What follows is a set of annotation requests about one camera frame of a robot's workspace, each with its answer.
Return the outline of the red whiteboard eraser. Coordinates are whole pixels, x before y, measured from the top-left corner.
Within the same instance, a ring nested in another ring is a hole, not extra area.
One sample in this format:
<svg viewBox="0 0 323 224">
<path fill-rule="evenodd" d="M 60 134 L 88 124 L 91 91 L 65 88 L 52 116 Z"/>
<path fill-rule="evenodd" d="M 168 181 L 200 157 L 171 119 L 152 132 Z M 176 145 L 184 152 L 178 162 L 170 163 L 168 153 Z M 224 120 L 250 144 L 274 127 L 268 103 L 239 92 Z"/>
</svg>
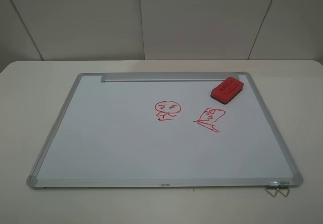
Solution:
<svg viewBox="0 0 323 224">
<path fill-rule="evenodd" d="M 228 77 L 211 91 L 211 98 L 221 104 L 228 104 L 244 87 L 244 83 L 236 78 Z"/>
</svg>

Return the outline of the red face drawing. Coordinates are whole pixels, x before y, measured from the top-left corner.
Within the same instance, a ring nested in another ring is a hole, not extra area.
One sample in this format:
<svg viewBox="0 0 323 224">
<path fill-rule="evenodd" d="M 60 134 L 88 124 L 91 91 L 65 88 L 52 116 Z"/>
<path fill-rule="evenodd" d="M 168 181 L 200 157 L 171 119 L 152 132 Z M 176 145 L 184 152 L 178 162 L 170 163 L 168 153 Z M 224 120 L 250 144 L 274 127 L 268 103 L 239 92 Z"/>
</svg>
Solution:
<svg viewBox="0 0 323 224">
<path fill-rule="evenodd" d="M 157 112 L 156 117 L 159 121 L 173 120 L 182 110 L 178 103 L 170 100 L 158 102 L 154 109 Z"/>
</svg>

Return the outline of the red scribble drawing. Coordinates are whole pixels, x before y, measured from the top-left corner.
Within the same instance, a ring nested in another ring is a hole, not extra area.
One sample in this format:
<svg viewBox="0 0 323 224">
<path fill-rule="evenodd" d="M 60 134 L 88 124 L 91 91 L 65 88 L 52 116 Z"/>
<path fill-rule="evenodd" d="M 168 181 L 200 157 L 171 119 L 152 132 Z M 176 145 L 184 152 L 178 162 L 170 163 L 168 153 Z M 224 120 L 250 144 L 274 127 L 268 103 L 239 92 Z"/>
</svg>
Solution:
<svg viewBox="0 0 323 224">
<path fill-rule="evenodd" d="M 226 112 L 221 109 L 207 108 L 199 117 L 199 119 L 194 122 L 213 131 L 219 133 L 220 131 L 216 128 L 216 122 L 222 116 L 224 116 Z"/>
</svg>

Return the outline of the grey pen tray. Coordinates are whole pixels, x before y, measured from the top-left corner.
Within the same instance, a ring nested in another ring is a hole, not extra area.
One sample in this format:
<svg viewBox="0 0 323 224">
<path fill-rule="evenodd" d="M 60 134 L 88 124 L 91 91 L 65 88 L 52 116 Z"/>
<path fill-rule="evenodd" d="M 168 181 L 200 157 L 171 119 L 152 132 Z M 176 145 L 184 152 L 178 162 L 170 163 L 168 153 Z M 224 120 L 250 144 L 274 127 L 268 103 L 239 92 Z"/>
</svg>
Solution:
<svg viewBox="0 0 323 224">
<path fill-rule="evenodd" d="M 236 72 L 104 73 L 101 78 L 101 82 L 224 81 L 228 77 L 239 79 L 239 74 Z"/>
</svg>

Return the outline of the left metal binder clip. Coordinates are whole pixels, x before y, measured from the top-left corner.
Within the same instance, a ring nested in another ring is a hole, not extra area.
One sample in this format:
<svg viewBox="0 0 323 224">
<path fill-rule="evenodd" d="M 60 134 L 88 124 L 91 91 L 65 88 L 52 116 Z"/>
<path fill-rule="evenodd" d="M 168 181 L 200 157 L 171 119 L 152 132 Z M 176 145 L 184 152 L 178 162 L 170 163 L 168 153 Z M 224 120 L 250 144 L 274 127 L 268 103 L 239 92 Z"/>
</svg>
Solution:
<svg viewBox="0 0 323 224">
<path fill-rule="evenodd" d="M 272 181 L 268 183 L 268 186 L 266 187 L 265 191 L 271 196 L 276 197 L 278 193 L 279 188 L 279 182 L 278 181 Z"/>
</svg>

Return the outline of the metal binder clip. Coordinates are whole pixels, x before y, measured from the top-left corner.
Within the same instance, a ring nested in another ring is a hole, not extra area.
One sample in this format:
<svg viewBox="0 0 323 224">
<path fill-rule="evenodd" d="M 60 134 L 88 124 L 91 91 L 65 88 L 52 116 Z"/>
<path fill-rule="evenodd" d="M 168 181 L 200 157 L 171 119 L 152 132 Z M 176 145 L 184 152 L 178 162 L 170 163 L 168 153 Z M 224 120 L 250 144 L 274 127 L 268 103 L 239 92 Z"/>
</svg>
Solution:
<svg viewBox="0 0 323 224">
<path fill-rule="evenodd" d="M 265 191 L 271 196 L 276 197 L 278 193 L 279 188 L 279 182 L 278 181 L 272 181 L 268 183 L 268 186 L 266 187 Z"/>
<path fill-rule="evenodd" d="M 290 194 L 290 184 L 288 181 L 279 182 L 276 190 L 280 193 L 283 197 L 287 198 Z"/>
</svg>

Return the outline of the right metal binder clip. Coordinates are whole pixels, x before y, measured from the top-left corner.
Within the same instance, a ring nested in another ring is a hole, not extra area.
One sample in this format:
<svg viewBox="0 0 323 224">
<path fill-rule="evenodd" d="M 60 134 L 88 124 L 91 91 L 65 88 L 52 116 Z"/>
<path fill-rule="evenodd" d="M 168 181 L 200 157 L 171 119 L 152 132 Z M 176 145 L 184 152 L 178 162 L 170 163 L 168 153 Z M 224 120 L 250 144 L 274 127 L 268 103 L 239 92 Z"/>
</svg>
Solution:
<svg viewBox="0 0 323 224">
<path fill-rule="evenodd" d="M 283 197 L 287 198 L 290 194 L 290 184 L 288 181 L 279 182 L 276 190 L 280 193 Z"/>
</svg>

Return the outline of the white whiteboard with grey frame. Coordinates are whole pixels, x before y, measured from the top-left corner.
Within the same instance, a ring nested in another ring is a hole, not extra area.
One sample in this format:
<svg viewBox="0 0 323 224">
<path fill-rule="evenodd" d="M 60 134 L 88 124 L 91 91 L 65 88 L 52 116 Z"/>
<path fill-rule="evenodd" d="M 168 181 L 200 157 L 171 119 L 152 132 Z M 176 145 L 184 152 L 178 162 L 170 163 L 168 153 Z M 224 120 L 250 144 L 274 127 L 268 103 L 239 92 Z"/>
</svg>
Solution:
<svg viewBox="0 0 323 224">
<path fill-rule="evenodd" d="M 228 104 L 211 98 L 223 81 L 101 82 L 81 73 L 29 174 L 30 188 L 267 187 L 302 175 L 251 75 Z M 159 121 L 155 105 L 182 110 Z M 194 121 L 226 112 L 219 133 Z"/>
</svg>

